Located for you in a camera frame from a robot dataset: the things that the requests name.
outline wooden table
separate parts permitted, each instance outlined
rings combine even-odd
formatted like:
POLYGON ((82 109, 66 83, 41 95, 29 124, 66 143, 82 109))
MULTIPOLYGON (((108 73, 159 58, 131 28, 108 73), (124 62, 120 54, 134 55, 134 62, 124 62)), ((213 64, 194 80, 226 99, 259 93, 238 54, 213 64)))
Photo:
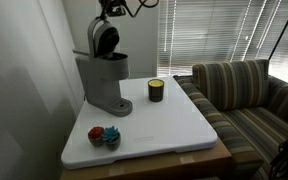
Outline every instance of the wooden table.
POLYGON ((193 179, 229 172, 231 154, 220 139, 211 149, 165 153, 116 161, 90 168, 63 169, 61 180, 89 179, 193 179))

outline couch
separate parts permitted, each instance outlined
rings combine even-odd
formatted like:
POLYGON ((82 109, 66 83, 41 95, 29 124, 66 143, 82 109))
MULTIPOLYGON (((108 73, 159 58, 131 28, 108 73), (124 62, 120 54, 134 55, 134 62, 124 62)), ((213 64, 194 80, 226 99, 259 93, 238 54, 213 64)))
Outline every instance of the couch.
POLYGON ((196 64, 174 76, 232 154, 228 179, 268 179, 288 140, 288 83, 268 74, 268 60, 196 64))

